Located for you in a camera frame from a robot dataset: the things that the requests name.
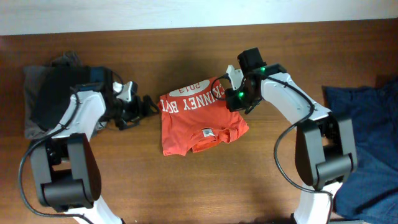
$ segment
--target black motor joint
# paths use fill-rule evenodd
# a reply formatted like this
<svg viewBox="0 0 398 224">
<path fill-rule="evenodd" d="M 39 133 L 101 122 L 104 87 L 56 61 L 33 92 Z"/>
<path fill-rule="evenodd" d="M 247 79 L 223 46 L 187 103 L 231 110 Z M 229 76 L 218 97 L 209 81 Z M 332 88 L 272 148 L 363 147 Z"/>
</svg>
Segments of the black motor joint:
<svg viewBox="0 0 398 224">
<path fill-rule="evenodd" d="M 226 89 L 226 104 L 231 112 L 245 110 L 245 114 L 248 114 L 262 100 L 261 81 L 269 75 L 285 73 L 286 69 L 279 64 L 267 66 L 258 48 L 245 50 L 239 54 L 238 62 L 243 72 L 242 84 L 236 90 Z"/>
<path fill-rule="evenodd" d="M 99 120 L 100 122 L 108 122 L 113 119 L 119 130 L 125 130 L 139 125 L 140 120 L 146 116 L 160 113 L 159 108 L 149 96 L 144 96 L 141 101 L 140 96 L 137 95 L 138 85 L 136 82 L 132 82 L 129 92 L 131 101 L 118 98 L 119 94 L 115 94 L 113 91 L 114 73 L 107 68 L 104 72 L 106 78 L 101 92 L 105 98 L 106 112 Z"/>
</svg>

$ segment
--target white wall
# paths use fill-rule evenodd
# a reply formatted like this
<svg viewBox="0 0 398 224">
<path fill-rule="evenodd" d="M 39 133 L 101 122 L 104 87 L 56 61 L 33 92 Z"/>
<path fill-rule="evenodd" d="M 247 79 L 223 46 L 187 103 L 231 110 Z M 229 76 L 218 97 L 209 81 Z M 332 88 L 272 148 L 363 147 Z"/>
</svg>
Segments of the white wall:
<svg viewBox="0 0 398 224">
<path fill-rule="evenodd" d="M 398 17 L 398 0 L 0 0 L 0 35 Z"/>
</svg>

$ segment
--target white lettering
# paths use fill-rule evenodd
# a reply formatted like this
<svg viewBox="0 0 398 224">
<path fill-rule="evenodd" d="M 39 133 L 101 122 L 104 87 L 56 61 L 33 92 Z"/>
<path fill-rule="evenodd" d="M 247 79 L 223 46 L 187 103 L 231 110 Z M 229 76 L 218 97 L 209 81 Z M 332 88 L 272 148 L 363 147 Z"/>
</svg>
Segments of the white lettering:
<svg viewBox="0 0 398 224">
<path fill-rule="evenodd" d="M 210 93 L 210 95 L 211 95 L 211 99 L 213 99 L 213 103 L 215 102 L 215 100 L 214 100 L 214 96 L 213 96 L 213 93 Z"/>
<path fill-rule="evenodd" d="M 163 103 L 163 100 L 160 100 L 160 102 L 162 103 L 162 111 L 167 111 L 167 109 L 166 108 L 164 108 L 164 103 Z"/>
<path fill-rule="evenodd" d="M 166 103 L 167 103 L 167 111 L 169 113 L 173 113 L 172 105 L 170 105 L 170 103 L 168 101 L 166 101 Z"/>
<path fill-rule="evenodd" d="M 170 105 L 171 105 L 174 113 L 178 113 L 177 102 L 173 101 L 173 102 L 170 103 Z"/>
<path fill-rule="evenodd" d="M 198 102 L 198 107 L 200 108 L 201 106 L 205 106 L 205 103 L 203 102 L 203 98 L 201 97 L 201 95 L 197 98 L 197 102 Z"/>
<path fill-rule="evenodd" d="M 218 89 L 218 86 L 216 88 L 213 88 L 213 93 L 217 94 L 217 98 L 221 98 L 220 90 Z"/>
<path fill-rule="evenodd" d="M 220 83 L 220 90 L 222 90 L 221 95 L 224 95 L 225 91 L 224 91 L 224 88 L 223 88 L 223 86 L 221 85 L 221 83 Z"/>
<path fill-rule="evenodd" d="M 194 110 L 194 109 L 197 109 L 197 108 L 198 108 L 197 103 L 195 102 L 194 97 L 191 97 L 191 98 L 189 98 L 188 100 L 191 102 L 191 109 Z"/>
<path fill-rule="evenodd" d="M 204 99 L 205 99 L 206 105 L 209 105 L 209 103 L 210 103 L 210 104 L 212 103 L 209 94 L 210 94 L 210 92 L 207 92 L 205 95 L 203 94 L 203 97 L 204 97 Z"/>
<path fill-rule="evenodd" d="M 187 100 L 186 100 L 186 99 L 183 99 L 183 101 L 184 101 L 184 103 L 185 103 L 184 110 L 190 110 L 191 107 L 189 107 L 189 106 L 187 105 Z"/>
</svg>

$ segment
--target folded shirt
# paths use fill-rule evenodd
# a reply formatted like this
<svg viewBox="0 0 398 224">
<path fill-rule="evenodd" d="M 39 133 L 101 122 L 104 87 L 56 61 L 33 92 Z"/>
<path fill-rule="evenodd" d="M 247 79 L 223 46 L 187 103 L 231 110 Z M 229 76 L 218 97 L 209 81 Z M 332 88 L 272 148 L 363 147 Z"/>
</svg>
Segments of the folded shirt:
<svg viewBox="0 0 398 224">
<path fill-rule="evenodd" d="M 226 102 L 211 94 L 215 79 L 203 80 L 160 97 L 165 156 L 184 156 L 191 148 L 193 152 L 200 152 L 220 142 L 235 141 L 248 131 L 242 116 L 238 112 L 229 112 Z M 213 93 L 217 98 L 225 97 L 218 80 Z"/>
</svg>

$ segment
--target gray cloth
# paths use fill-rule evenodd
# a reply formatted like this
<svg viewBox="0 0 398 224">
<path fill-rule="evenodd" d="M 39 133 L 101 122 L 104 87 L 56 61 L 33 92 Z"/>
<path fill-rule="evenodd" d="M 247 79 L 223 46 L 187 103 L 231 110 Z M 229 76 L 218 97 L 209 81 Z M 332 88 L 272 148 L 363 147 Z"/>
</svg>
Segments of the gray cloth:
<svg viewBox="0 0 398 224">
<path fill-rule="evenodd" d="M 25 97 L 25 138 L 38 139 L 46 136 L 51 130 L 43 130 L 30 120 L 40 87 L 47 75 L 57 66 L 83 66 L 76 52 L 65 52 L 61 57 L 53 60 L 49 66 L 32 65 L 24 67 L 24 97 Z"/>
</svg>

